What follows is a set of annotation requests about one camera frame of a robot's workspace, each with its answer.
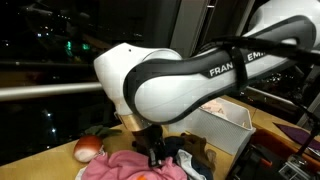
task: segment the wooden table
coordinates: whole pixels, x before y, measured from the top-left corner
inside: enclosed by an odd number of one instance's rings
[[[250,112],[253,126],[256,128],[263,128],[278,134],[279,136],[287,139],[292,143],[292,146],[299,148],[299,145],[293,143],[284,133],[282,133],[272,122],[295,126],[276,118],[268,113],[251,107],[247,104],[234,100],[230,97],[223,96],[222,98],[236,103],[240,106],[244,106]],[[133,150],[131,142],[134,137],[129,131],[127,131],[122,125],[117,126],[123,130],[123,133],[118,136],[111,136],[104,139],[105,150],[112,154],[119,150]],[[177,135],[169,134],[164,129],[164,136]],[[39,154],[18,160],[16,162],[4,165],[0,167],[0,180],[71,180],[74,179],[78,171],[85,167],[86,164],[76,161],[73,154],[73,147],[76,141],[64,144],[62,146],[41,152]],[[217,149],[211,145],[207,145],[206,149],[213,149],[217,153],[217,167],[214,174],[216,180],[225,179],[234,156],[229,155],[220,149]]]

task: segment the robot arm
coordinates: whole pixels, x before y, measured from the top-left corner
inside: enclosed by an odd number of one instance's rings
[[[320,2],[271,0],[258,9],[251,24],[254,27],[246,37],[311,50],[320,42]],[[294,64],[264,52],[237,52],[242,55],[249,80],[261,79]],[[138,48],[124,43],[98,57],[94,66],[117,113],[123,117],[134,115],[143,121],[145,125],[139,130],[148,123],[179,121],[203,103],[236,89],[236,67],[226,50],[216,48],[181,59],[169,49]]]

